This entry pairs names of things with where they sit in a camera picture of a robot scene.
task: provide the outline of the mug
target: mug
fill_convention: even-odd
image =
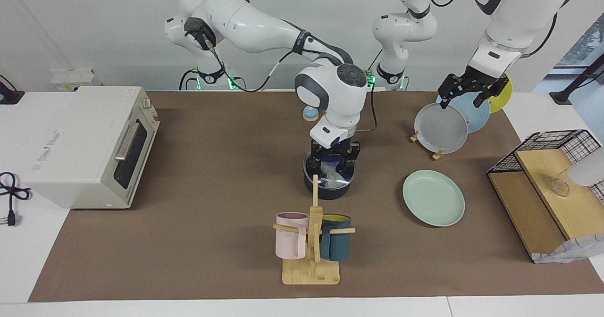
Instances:
[[[306,257],[308,214],[301,212],[281,212],[277,214],[277,224],[297,227],[298,232],[277,229],[275,254],[281,259],[303,259]]]
[[[321,258],[331,261],[348,259],[350,250],[350,234],[330,234],[332,229],[346,229],[350,227],[350,217],[343,214],[324,214],[321,229],[323,233],[319,239]]]

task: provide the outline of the light green plate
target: light green plate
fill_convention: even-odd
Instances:
[[[403,198],[411,213],[434,226],[453,225],[466,210],[463,194],[453,180],[429,169],[416,171],[405,179]]]

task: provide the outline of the plate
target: plate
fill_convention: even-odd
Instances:
[[[468,138],[466,118],[453,106],[423,107],[416,115],[414,129],[421,145],[434,153],[453,153],[461,149]]]
[[[478,93],[466,93],[456,96],[449,102],[449,106],[455,107],[468,121],[468,133],[474,133],[483,128],[489,121],[490,103],[483,101],[479,108],[474,107],[474,99],[477,96]],[[441,98],[438,96],[436,102],[440,104],[440,100]]]
[[[503,91],[501,91],[501,94],[498,96],[491,96],[489,98],[489,102],[491,105],[491,114],[495,113],[496,111],[502,110],[503,107],[512,97],[512,91],[514,89],[514,86],[512,85],[512,79],[510,79],[510,76],[507,75],[507,73],[505,74],[505,76],[507,76],[510,81],[507,83],[507,85],[505,85]]]
[[[419,220],[432,226],[451,226],[461,219],[466,201],[459,187],[446,175],[423,169],[405,179],[405,204]]]

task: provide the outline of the oven knob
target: oven knob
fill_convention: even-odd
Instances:
[[[144,108],[145,110],[148,110],[148,109],[150,109],[151,107],[152,107],[152,106],[151,106],[151,99],[149,99],[149,98],[144,98],[144,99],[143,99],[143,108]]]

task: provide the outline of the brown tabletop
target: brown tabletop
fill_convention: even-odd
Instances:
[[[320,201],[352,217],[350,258],[333,286],[281,284],[274,216],[307,212],[310,150],[295,93],[151,93],[162,121],[131,209],[71,211],[30,301],[552,295],[602,293],[589,260],[533,264],[485,172],[518,143],[503,111],[461,150],[430,160],[410,143],[435,93],[375,95],[379,128],[349,192]],[[360,128],[372,126],[366,106]],[[418,169],[449,176],[463,218],[430,227],[402,198]]]

